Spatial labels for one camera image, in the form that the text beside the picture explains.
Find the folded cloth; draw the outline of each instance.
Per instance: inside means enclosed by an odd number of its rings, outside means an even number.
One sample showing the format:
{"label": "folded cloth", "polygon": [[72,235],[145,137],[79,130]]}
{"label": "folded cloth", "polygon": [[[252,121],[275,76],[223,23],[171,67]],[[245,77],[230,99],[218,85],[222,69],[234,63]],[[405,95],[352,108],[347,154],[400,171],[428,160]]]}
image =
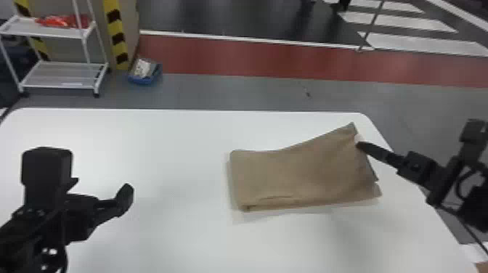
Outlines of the folded cloth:
{"label": "folded cloth", "polygon": [[353,123],[274,151],[234,150],[230,171],[242,211],[367,200],[380,194],[366,154],[354,143]]}

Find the white floor marking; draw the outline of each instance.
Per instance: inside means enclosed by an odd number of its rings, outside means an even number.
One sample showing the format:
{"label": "white floor marking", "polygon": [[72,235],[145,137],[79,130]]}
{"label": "white floor marking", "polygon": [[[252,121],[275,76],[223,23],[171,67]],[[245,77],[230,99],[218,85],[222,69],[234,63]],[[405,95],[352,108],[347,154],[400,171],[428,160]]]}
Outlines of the white floor marking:
{"label": "white floor marking", "polygon": [[488,49],[474,41],[371,33],[367,42],[376,49],[488,57]]}
{"label": "white floor marking", "polygon": [[[349,23],[369,24],[374,14],[364,12],[342,12],[341,16]],[[393,15],[379,15],[375,25],[385,25],[398,28],[415,28],[420,30],[438,30],[456,33],[457,30],[439,20],[403,17]]]}
{"label": "white floor marking", "polygon": [[442,0],[426,0],[426,1],[440,7],[441,9],[447,10],[448,12],[451,12],[452,14],[460,18],[463,18],[464,20],[470,22],[471,24],[477,26],[478,28],[481,28],[482,30],[488,32],[487,21],[480,19],[479,17],[476,17],[469,12],[465,12],[464,10],[456,7],[455,5],[447,3],[446,1],[442,1]]}
{"label": "white floor marking", "polygon": [[[337,3],[338,0],[323,0],[325,3]],[[351,6],[356,6],[356,7],[372,7],[372,8],[378,8],[380,5],[379,0],[352,0],[350,3]],[[390,9],[390,10],[398,10],[401,12],[418,12],[418,13],[423,13],[421,9],[418,9],[416,6],[408,3],[399,3],[399,2],[391,2],[391,1],[386,1],[385,4],[383,5],[384,9]]]}
{"label": "white floor marking", "polygon": [[[141,35],[153,35],[153,36],[171,36],[182,38],[205,38],[211,40],[225,40],[225,41],[248,41],[253,43],[264,44],[287,44],[292,46],[317,46],[317,47],[330,47],[339,49],[357,49],[359,45],[352,44],[333,44],[333,43],[317,43],[308,41],[286,41],[286,40],[274,40],[264,38],[248,38],[248,37],[234,37],[234,36],[220,36],[220,35],[207,35],[207,34],[194,34],[183,32],[171,32],[171,31],[158,31],[158,30],[141,30]],[[371,46],[363,47],[364,50],[374,50]]]}

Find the red floor stripe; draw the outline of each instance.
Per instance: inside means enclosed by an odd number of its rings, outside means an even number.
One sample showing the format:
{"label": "red floor stripe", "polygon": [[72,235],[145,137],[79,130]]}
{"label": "red floor stripe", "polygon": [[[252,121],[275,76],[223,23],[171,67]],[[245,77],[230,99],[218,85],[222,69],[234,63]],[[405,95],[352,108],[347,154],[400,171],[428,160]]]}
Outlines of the red floor stripe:
{"label": "red floor stripe", "polygon": [[141,36],[166,73],[488,87],[488,58]]}

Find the cable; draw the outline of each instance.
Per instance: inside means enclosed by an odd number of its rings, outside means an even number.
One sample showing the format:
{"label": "cable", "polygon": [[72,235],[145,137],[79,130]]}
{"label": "cable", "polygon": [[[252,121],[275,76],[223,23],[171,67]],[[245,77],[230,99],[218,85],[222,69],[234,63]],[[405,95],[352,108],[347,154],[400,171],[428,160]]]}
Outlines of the cable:
{"label": "cable", "polygon": [[456,180],[455,194],[457,195],[457,197],[459,199],[461,199],[461,200],[465,200],[466,199],[466,197],[461,192],[461,185],[463,184],[463,182],[466,179],[468,179],[469,177],[471,177],[475,173],[476,173],[476,170],[471,169],[468,172],[466,172],[465,174],[463,174],[462,176],[459,176],[459,178]]}
{"label": "cable", "polygon": [[483,245],[483,242],[478,238],[478,236],[476,236],[476,234],[474,234],[474,232],[468,227],[468,225],[466,225],[464,223],[463,220],[457,218],[459,220],[459,222],[461,223],[461,225],[464,227],[464,229],[466,229],[466,231],[469,233],[469,235],[472,236],[472,238],[476,241],[476,243],[479,245],[479,247],[486,253],[486,255],[488,256],[488,249],[487,247],[485,247]]}
{"label": "cable", "polygon": [[68,254],[66,253],[66,248],[64,246],[60,248],[60,250],[62,255],[62,265],[60,273],[66,273],[66,271],[68,270]]}

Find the red object on shelf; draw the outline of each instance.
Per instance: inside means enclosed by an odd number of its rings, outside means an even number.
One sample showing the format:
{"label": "red object on shelf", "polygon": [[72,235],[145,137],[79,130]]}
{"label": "red object on shelf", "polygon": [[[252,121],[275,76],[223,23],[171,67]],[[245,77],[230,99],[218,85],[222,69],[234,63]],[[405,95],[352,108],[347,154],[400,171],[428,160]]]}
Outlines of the red object on shelf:
{"label": "red object on shelf", "polygon": [[[81,28],[88,28],[90,19],[88,15],[80,15]],[[36,19],[39,23],[46,27],[55,28],[78,28],[78,22],[75,15],[50,15]]]}

